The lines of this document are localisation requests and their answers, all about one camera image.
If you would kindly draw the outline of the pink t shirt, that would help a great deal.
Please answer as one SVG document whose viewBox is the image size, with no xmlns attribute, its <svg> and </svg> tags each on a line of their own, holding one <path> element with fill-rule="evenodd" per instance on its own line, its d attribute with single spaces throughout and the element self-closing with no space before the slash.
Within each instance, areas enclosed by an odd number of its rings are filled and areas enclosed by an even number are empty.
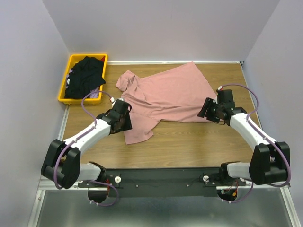
<svg viewBox="0 0 303 227">
<path fill-rule="evenodd" d="M 127 145 L 151 138 L 160 121 L 206 122 L 197 115 L 206 98 L 216 97 L 192 62 L 144 78 L 128 70 L 119 77 L 116 87 L 132 106 L 132 129 L 124 132 Z"/>
</svg>

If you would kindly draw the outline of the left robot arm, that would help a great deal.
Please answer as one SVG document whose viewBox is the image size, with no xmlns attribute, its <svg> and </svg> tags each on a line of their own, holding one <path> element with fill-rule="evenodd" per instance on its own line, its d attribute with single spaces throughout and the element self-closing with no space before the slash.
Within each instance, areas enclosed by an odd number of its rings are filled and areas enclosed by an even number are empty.
<svg viewBox="0 0 303 227">
<path fill-rule="evenodd" d="M 98 115 L 91 125 L 75 136 L 51 142 L 41 175 L 53 181 L 57 189 L 69 189 L 77 181 L 89 181 L 95 187 L 101 186 L 106 182 L 105 168 L 94 162 L 81 164 L 82 155 L 104 137 L 131 128 L 129 110 L 120 113 L 110 109 Z"/>
</svg>

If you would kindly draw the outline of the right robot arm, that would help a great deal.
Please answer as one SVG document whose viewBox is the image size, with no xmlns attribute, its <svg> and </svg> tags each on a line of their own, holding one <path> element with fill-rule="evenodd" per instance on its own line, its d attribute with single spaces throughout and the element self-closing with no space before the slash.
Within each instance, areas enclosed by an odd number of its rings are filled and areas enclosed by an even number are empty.
<svg viewBox="0 0 303 227">
<path fill-rule="evenodd" d="M 222 164 L 223 170 L 218 173 L 218 181 L 221 184 L 229 185 L 235 178 L 273 187 L 284 187 L 289 184 L 291 179 L 289 146 L 264 133 L 243 108 L 235 107 L 234 102 L 218 104 L 215 100 L 207 98 L 198 117 L 215 123 L 223 120 L 242 136 L 253 151 L 249 163 Z"/>
</svg>

